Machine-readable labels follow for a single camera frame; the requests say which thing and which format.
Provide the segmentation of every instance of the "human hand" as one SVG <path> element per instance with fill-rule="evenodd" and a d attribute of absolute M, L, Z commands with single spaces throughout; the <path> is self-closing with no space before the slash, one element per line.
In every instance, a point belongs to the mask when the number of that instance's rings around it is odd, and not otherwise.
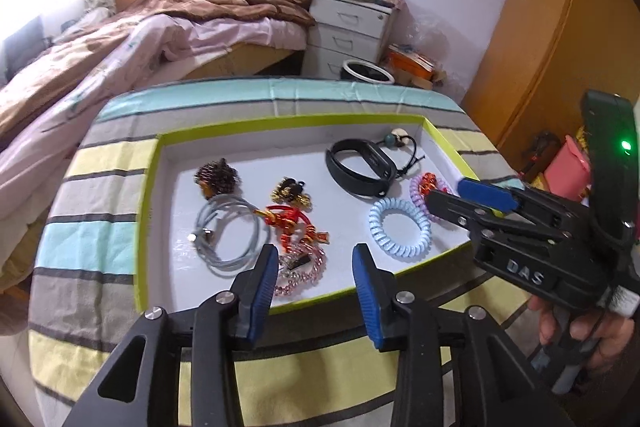
<path fill-rule="evenodd" d="M 558 322 L 553 313 L 553 304 L 533 296 L 529 299 L 527 307 L 532 311 L 540 311 L 538 322 L 540 344 L 543 346 L 549 344 L 558 329 Z M 594 310 L 575 319 L 569 328 L 572 338 L 577 341 L 586 340 L 601 314 L 602 311 Z M 608 371 L 625 349 L 633 334 L 633 320 L 609 311 L 605 312 L 602 322 L 593 333 L 593 337 L 600 339 L 600 342 L 587 361 L 587 369 L 598 373 Z"/>

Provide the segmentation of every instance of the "pink bucket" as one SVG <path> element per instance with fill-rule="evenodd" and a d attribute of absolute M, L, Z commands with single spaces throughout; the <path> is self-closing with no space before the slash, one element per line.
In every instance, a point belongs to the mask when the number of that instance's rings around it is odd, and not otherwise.
<path fill-rule="evenodd" d="M 591 182 L 589 161 L 575 140 L 567 135 L 562 149 L 546 168 L 549 191 L 568 200 L 580 201 L 580 195 Z"/>

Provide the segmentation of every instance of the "striped tablecloth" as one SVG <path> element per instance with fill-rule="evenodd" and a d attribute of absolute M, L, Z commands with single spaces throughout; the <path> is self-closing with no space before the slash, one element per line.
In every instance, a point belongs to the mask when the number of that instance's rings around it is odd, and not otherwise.
<path fill-rule="evenodd" d="M 156 135 L 232 120 L 376 112 L 423 115 L 481 180 L 520 184 L 456 103 L 431 91 L 284 78 L 207 80 L 156 87 L 108 103 L 66 173 L 34 270 L 31 369 L 46 425 L 62 424 L 137 318 L 136 216 Z M 430 280 L 449 280 L 437 295 L 429 295 L 436 304 L 456 310 L 484 305 L 514 336 L 525 326 L 530 329 L 523 291 L 482 273 L 468 259 L 451 266 L 447 261 L 419 270 Z M 238 359 L 246 425 L 388 425 L 397 356 L 375 351 L 362 327 L 334 333 Z M 523 348 L 530 344 L 529 337 L 520 337 Z M 447 357 L 443 352 L 445 370 Z M 180 425 L 190 425 L 190 370 L 187 353 Z"/>

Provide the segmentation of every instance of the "tray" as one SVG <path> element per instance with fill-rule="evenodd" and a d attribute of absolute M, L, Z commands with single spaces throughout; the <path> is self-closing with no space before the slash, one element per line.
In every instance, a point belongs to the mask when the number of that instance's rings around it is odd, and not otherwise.
<path fill-rule="evenodd" d="M 238 170 L 238 194 L 259 208 L 270 201 L 275 185 L 284 177 L 304 180 L 313 209 L 307 214 L 319 231 L 330 234 L 323 245 L 326 265 L 314 285 L 301 285 L 295 293 L 277 297 L 272 312 L 314 304 L 353 290 L 351 251 L 367 243 L 376 265 L 393 273 L 422 266 L 468 241 L 468 232 L 450 223 L 433 223 L 429 253 L 418 260 L 390 257 L 373 241 L 368 225 L 371 198 L 343 191 L 331 178 L 324 151 L 348 137 L 380 140 L 401 125 L 418 142 L 418 157 L 425 155 L 409 175 L 392 185 L 389 197 L 409 200 L 409 183 L 421 172 L 434 172 L 456 187 L 463 176 L 475 178 L 471 169 L 424 117 L 405 114 L 318 115 L 270 118 L 214 124 L 158 136 L 148 169 L 140 209 L 136 260 L 136 304 L 149 304 L 169 312 L 197 307 L 215 293 L 229 288 L 237 271 L 210 271 L 187 236 L 193 231 L 197 212 L 205 203 L 193 182 L 204 163 L 225 157 Z M 398 166 L 410 158 L 410 148 L 385 150 Z M 341 156 L 349 168 L 371 174 L 363 159 Z M 406 216 L 385 217 L 385 230 L 396 241 L 413 244 L 417 226 Z M 244 250 L 252 231 L 251 217 L 238 218 L 218 228 L 217 251 L 224 259 Z M 271 242 L 279 245 L 272 233 Z"/>

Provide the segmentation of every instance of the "light blue stripe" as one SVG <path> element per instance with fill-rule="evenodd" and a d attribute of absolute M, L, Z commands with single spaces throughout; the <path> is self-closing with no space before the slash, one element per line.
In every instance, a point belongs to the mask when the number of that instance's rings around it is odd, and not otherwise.
<path fill-rule="evenodd" d="M 36 266 L 132 275 L 135 236 L 135 223 L 50 223 L 40 241 Z"/>
<path fill-rule="evenodd" d="M 100 112 L 96 121 L 112 120 L 113 118 L 158 110 L 262 100 L 404 103 L 405 105 L 462 112 L 462 109 L 448 96 L 415 87 L 297 78 L 237 78 L 173 84 L 123 94 L 111 100 Z"/>
<path fill-rule="evenodd" d="M 511 178 L 510 180 L 498 182 L 495 185 L 498 185 L 498 187 L 505 187 L 505 188 L 524 188 L 524 184 L 517 178 Z"/>

